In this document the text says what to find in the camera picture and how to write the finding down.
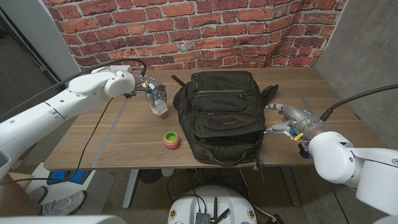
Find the sneaker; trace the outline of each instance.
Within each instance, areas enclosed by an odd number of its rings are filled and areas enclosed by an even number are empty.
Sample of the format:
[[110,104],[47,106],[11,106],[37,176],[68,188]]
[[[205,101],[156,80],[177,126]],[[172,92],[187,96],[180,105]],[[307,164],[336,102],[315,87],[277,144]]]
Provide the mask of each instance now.
[[81,190],[67,198],[43,205],[43,215],[73,215],[81,208],[87,198],[87,192]]
[[45,198],[45,196],[47,196],[47,193],[49,192],[49,190],[44,187],[38,187],[35,190],[31,191],[28,196],[30,197],[30,199],[32,199],[35,203],[40,203],[43,201],[43,199]]

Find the wire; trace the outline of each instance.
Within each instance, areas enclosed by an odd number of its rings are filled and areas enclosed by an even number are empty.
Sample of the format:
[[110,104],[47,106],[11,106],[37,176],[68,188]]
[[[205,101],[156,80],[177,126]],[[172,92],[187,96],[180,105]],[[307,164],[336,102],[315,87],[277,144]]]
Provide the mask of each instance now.
[[144,65],[144,68],[141,70],[141,76],[143,77],[143,76],[145,75],[146,70],[147,70],[147,65],[145,64],[145,62],[143,62],[142,60],[139,60],[139,59],[135,59],[135,58],[122,58],[122,59],[113,60],[113,61],[111,61],[111,62],[102,63],[102,64],[100,64],[100,65],[95,65],[95,66],[93,66],[93,67],[91,67],[91,68],[89,68],[89,69],[87,69],[87,70],[78,72],[78,73],[76,73],[76,74],[74,74],[74,75],[68,77],[67,79],[65,79],[65,80],[63,80],[63,81],[60,81],[60,82],[58,82],[57,84],[52,85],[51,87],[47,88],[46,90],[43,90],[43,91],[41,91],[40,93],[38,93],[38,94],[32,96],[32,97],[29,98],[28,100],[25,100],[24,102],[22,102],[22,103],[19,104],[18,106],[16,106],[16,107],[14,107],[13,109],[9,110],[7,113],[1,115],[1,116],[0,116],[0,121],[2,121],[5,117],[9,116],[10,114],[12,114],[13,112],[15,112],[15,111],[18,110],[19,108],[25,106],[26,104],[28,104],[28,103],[31,102],[32,100],[34,100],[34,99],[38,98],[39,96],[43,95],[44,93],[48,93],[49,91],[52,91],[52,90],[54,90],[54,89],[56,89],[56,88],[62,86],[62,85],[65,84],[66,82],[69,82],[70,80],[72,80],[72,79],[74,79],[74,78],[76,78],[76,77],[79,77],[80,75],[85,74],[86,72],[91,72],[92,70],[95,70],[95,69],[97,69],[97,68],[102,68],[102,67],[105,67],[105,66],[114,64],[114,63],[125,62],[125,61],[128,61],[128,60],[132,60],[132,61],[135,61],[135,62],[139,62],[139,63],[141,63],[141,64]]
[[19,180],[13,180],[13,181],[5,182],[5,183],[2,183],[1,185],[10,184],[10,183],[19,182],[19,181],[25,181],[25,180],[56,180],[57,182],[61,182],[61,181],[66,181],[66,180],[70,180],[70,179],[74,178],[76,176],[79,168],[80,168],[81,160],[83,159],[83,155],[84,155],[84,153],[86,151],[87,145],[90,142],[91,138],[93,137],[98,125],[100,124],[100,121],[102,120],[102,117],[105,114],[106,109],[108,109],[108,106],[109,106],[109,104],[111,103],[112,100],[113,100],[113,98],[110,99],[108,101],[108,103],[106,104],[104,111],[102,112],[101,116],[99,117],[99,120],[98,120],[97,124],[95,125],[94,131],[92,132],[90,138],[87,140],[87,142],[86,142],[86,144],[85,144],[85,146],[83,148],[83,151],[81,152],[79,163],[77,164],[76,170],[74,172],[72,172],[71,174],[69,174],[69,176],[66,179],[60,180],[60,179],[53,179],[53,178],[26,178],[26,179],[19,179]]
[[377,88],[377,89],[374,89],[374,90],[369,90],[369,91],[366,91],[366,92],[351,96],[351,97],[349,97],[349,98],[347,98],[345,100],[341,100],[340,102],[336,103],[335,105],[333,105],[332,107],[327,109],[322,114],[322,116],[320,117],[320,120],[321,121],[326,121],[329,118],[329,116],[332,114],[334,109],[336,109],[337,107],[339,107],[339,106],[341,106],[341,105],[343,105],[345,103],[348,103],[350,101],[356,100],[356,99],[364,97],[364,96],[368,96],[368,95],[371,95],[371,94],[379,93],[381,91],[392,90],[392,89],[396,89],[396,88],[398,88],[398,84],[384,86],[384,87],[380,87],[380,88]]
[[[241,170],[240,167],[239,167],[239,171],[240,171],[240,173],[241,173],[241,175],[242,175],[242,179],[243,179],[243,182],[244,182],[246,188],[248,188],[248,184],[246,183],[246,180],[244,179],[244,176],[243,176],[243,173],[242,173],[242,170]],[[269,217],[271,217],[273,222],[276,222],[276,221],[277,221],[277,219],[276,219],[275,217],[273,217],[272,215],[266,213],[265,211],[261,210],[259,207],[255,206],[255,205],[253,204],[253,201],[252,201],[251,198],[250,198],[250,193],[249,193],[249,191],[248,191],[248,195],[249,195],[249,200],[250,200],[251,204],[253,205],[253,207],[254,207],[255,209],[257,209],[259,212],[261,212],[261,213],[263,213],[263,214],[268,215]]]

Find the backpack strap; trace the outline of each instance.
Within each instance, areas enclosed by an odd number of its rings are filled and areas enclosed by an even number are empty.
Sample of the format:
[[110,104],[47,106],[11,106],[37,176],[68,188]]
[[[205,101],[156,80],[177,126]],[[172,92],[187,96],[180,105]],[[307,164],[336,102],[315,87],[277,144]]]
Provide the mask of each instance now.
[[185,83],[183,81],[181,81],[181,79],[177,78],[175,75],[172,75],[172,78],[178,83],[180,84],[181,87],[185,86]]
[[271,102],[272,97],[275,96],[276,92],[278,91],[279,86],[278,85],[274,85],[274,86],[269,86],[267,87],[265,90],[263,90],[261,92],[261,102],[260,102],[260,106],[261,108],[264,110],[266,108],[266,106],[269,104],[269,102]]

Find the wooden table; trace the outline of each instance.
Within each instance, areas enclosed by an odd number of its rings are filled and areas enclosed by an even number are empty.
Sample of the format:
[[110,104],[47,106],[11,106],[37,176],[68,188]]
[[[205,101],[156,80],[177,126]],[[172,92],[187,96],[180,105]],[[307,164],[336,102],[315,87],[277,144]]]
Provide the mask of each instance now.
[[[341,100],[313,68],[251,68],[246,70],[253,74],[260,89],[269,85],[279,85],[279,91],[272,102],[296,105],[320,116],[327,108]],[[147,71],[147,74],[156,77],[166,85],[169,111],[161,116],[153,114],[143,93],[138,93],[137,96],[128,100],[125,97],[113,99],[87,145],[80,168],[90,170],[218,167],[202,164],[192,156],[187,139],[178,123],[177,111],[172,105],[174,95],[180,85],[170,76],[176,75],[183,82],[188,82],[191,74],[200,71],[203,70]],[[46,169],[76,169],[84,145],[109,100],[107,98],[102,107],[82,114],[76,119],[45,161]],[[121,115],[117,125],[110,133],[119,112]],[[265,115],[267,126],[281,123],[282,116],[277,111],[265,110]],[[346,105],[336,109],[326,125],[331,130],[341,133],[356,147],[382,147],[375,135]],[[168,131],[175,131],[180,135],[180,145],[175,150],[170,150],[163,144],[163,137]],[[264,137],[260,155],[265,166],[312,164],[312,160],[303,159],[300,156],[295,142],[279,134],[268,134]]]

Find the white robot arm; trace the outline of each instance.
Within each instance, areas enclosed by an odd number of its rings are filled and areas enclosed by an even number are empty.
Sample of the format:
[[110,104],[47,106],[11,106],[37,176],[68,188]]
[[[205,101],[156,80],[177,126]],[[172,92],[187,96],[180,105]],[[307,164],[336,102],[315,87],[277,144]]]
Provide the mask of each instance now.
[[66,90],[0,124],[0,180],[26,149],[68,119],[100,107],[105,95],[117,97],[146,92],[156,114],[167,111],[165,87],[156,79],[130,73],[130,66],[110,66],[74,78]]
[[341,134],[323,125],[308,111],[292,105],[269,104],[279,110],[284,124],[268,132],[283,133],[296,129],[309,141],[319,176],[334,184],[356,188],[356,198],[390,215],[398,215],[398,151],[381,148],[356,148]]

